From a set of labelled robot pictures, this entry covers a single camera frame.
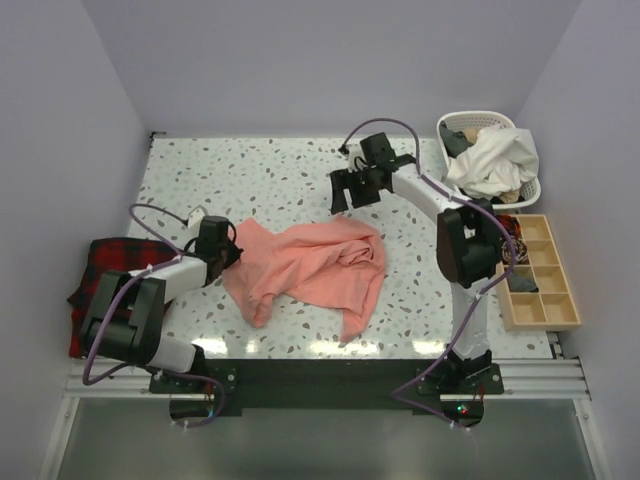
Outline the pink t shirt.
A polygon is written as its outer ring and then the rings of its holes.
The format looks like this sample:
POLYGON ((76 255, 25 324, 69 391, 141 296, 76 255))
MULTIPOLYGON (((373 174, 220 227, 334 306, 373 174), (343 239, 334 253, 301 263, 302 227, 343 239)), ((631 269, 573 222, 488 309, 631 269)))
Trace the pink t shirt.
POLYGON ((222 280, 247 323, 264 327, 273 316, 275 298, 286 294, 341 310, 342 343, 366 330, 386 274, 386 252, 377 229, 336 216, 272 233, 250 218, 237 227, 237 241, 240 259, 222 280))

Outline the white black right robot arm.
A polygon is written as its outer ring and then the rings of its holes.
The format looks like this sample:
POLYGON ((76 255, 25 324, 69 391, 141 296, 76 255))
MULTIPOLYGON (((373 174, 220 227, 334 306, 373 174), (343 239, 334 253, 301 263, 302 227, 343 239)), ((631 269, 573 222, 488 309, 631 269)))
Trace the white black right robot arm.
POLYGON ((398 155, 384 133, 338 149, 348 162, 330 173, 331 213, 377 203, 387 191, 434 222, 436 261, 449 281, 453 335, 441 360, 448 386, 469 392, 492 363, 487 334, 487 294, 501 260, 501 234, 492 206, 458 197, 422 172, 418 154, 398 155))

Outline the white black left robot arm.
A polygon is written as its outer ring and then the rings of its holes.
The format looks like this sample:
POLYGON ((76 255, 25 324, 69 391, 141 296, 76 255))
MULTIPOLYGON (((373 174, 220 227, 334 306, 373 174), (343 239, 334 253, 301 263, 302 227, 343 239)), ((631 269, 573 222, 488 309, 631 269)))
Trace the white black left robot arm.
POLYGON ((152 373, 172 372, 173 382, 185 392, 205 385, 207 368, 197 361, 198 347, 163 336, 165 307, 213 283, 240 259, 242 249, 227 218, 206 215, 196 225, 195 237, 171 260, 140 270, 110 270, 101 276, 81 327, 84 384, 106 377, 91 374, 95 359, 101 356, 120 362, 109 374, 131 366, 152 373))

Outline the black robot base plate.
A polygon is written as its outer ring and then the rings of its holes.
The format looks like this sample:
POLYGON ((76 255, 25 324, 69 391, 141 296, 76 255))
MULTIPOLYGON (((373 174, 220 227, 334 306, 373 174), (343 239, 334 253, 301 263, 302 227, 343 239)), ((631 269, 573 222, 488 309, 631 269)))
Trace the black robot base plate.
POLYGON ((446 412, 453 402, 445 397, 470 397, 505 392, 499 366, 462 379, 444 376, 440 365, 425 375, 430 360, 207 360, 206 375, 218 383, 162 376, 151 380, 149 392, 170 395, 170 412, 178 418, 204 414, 205 397, 222 408, 224 416, 240 416, 247 409, 397 410, 417 414, 427 408, 446 412))

